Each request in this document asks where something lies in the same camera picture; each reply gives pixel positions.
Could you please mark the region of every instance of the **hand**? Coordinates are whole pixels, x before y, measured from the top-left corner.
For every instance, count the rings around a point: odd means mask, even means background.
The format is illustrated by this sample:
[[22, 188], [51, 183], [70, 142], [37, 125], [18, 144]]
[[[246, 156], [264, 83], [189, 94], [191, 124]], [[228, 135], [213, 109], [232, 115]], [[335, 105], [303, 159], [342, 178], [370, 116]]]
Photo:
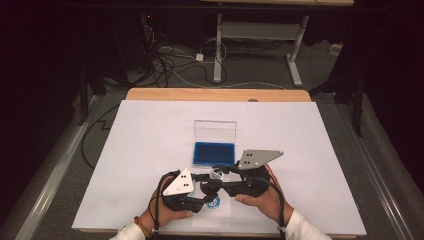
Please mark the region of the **hand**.
[[[269, 175], [271, 175], [271, 182], [280, 189], [281, 193], [283, 193], [281, 186], [278, 183], [278, 179], [275, 177], [268, 164], [265, 165], [265, 168], [268, 170]], [[257, 198], [245, 194], [238, 194], [236, 195], [235, 200], [247, 206], [257, 207], [265, 216], [274, 220], [277, 224], [280, 224], [280, 199], [278, 197], [278, 193], [272, 187], [269, 187], [265, 193]], [[284, 226], [287, 226], [289, 223], [293, 210], [293, 207], [290, 206], [290, 204], [288, 204], [284, 199]]]
[[[165, 180], [162, 183], [162, 186], [160, 187], [161, 191], [165, 183], [170, 179], [171, 177], [165, 178]], [[152, 198], [156, 197], [156, 191], [153, 192]], [[155, 216], [155, 207], [156, 207], [156, 199], [152, 200], [150, 202], [150, 211], [152, 212], [153, 216]], [[163, 203], [162, 198], [159, 198], [159, 223], [160, 227], [165, 226], [172, 220], [176, 219], [185, 219], [188, 217], [193, 216], [193, 212], [191, 211], [172, 211], [169, 209], [165, 204]], [[143, 226], [150, 232], [151, 229], [154, 229], [155, 224], [153, 222], [152, 217], [149, 213], [149, 206], [147, 206], [147, 209], [144, 210], [144, 212], [140, 216], [140, 222], [143, 224]]]

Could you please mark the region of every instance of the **blue logo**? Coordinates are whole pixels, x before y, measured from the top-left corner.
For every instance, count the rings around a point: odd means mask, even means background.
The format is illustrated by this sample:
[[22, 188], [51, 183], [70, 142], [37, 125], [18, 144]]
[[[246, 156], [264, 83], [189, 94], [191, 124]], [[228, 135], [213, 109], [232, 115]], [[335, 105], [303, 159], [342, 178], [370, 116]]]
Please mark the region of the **blue logo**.
[[221, 200], [219, 199], [219, 196], [218, 196], [212, 202], [206, 203], [206, 206], [208, 206], [209, 209], [216, 209], [219, 207], [220, 203], [221, 203]]

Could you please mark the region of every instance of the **table surface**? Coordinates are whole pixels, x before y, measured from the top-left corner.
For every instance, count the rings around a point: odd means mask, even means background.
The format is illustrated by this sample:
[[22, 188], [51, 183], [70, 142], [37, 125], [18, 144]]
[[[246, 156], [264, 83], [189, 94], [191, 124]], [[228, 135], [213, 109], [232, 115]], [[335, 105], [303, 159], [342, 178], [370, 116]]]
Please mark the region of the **table surface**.
[[221, 3], [260, 3], [288, 5], [317, 5], [317, 6], [352, 6], [353, 0], [203, 0], [205, 2]]
[[[246, 102], [251, 99], [260, 102]], [[131, 89], [121, 104], [72, 227], [116, 231], [126, 224], [134, 212], [145, 207], [140, 202], [148, 202], [145, 193], [153, 192], [152, 182], [168, 171], [190, 165], [190, 123], [223, 116], [237, 120], [236, 155], [243, 149], [281, 150], [283, 146], [283, 159], [272, 161], [270, 166], [281, 178], [288, 201], [314, 224], [332, 237], [366, 234], [316, 104], [303, 90]], [[172, 161], [163, 164], [157, 159]], [[275, 223], [257, 209], [246, 208], [233, 199], [228, 201], [229, 228], [195, 227], [193, 218], [174, 221], [161, 233], [278, 235]], [[202, 218], [203, 212], [195, 217]]]

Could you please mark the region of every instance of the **dark background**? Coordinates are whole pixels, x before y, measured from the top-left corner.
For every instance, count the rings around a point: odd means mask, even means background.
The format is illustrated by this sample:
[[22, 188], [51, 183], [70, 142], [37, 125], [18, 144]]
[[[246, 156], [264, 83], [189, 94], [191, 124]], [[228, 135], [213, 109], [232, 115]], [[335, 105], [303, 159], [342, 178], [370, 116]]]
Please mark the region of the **dark background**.
[[[384, 6], [387, 2], [362, 4]], [[304, 41], [345, 42], [329, 80], [355, 71], [352, 66], [364, 66], [365, 92], [401, 160], [423, 190], [424, 47], [420, 21], [424, 8], [412, 0], [394, 4], [390, 14], [361, 16], [353, 27], [350, 17], [311, 16]], [[193, 45], [201, 45], [204, 37], [214, 32], [215, 19], [210, 15], [196, 14], [196, 21], [179, 13], [153, 16], [159, 32]], [[87, 16], [65, 10], [54, 0], [1, 1], [0, 224], [71, 120], [81, 69], [96, 65], [96, 71], [88, 71], [88, 80], [101, 89], [100, 77], [114, 75], [124, 81], [125, 69], [145, 64], [139, 44], [143, 37], [135, 17], [125, 13]], [[347, 82], [333, 90], [351, 93], [350, 83], [355, 79]]]

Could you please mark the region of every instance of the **white sleeve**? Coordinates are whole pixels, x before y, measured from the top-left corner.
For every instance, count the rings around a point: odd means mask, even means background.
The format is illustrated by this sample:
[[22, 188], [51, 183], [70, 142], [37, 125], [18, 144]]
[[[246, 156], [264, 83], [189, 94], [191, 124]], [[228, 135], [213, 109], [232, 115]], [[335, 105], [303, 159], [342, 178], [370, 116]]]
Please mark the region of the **white sleeve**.
[[110, 240], [144, 240], [143, 231], [135, 223], [129, 223], [123, 228], [119, 229], [118, 234]]
[[312, 225], [302, 214], [296, 209], [290, 218], [289, 224], [286, 227], [287, 240], [331, 240], [329, 236]]

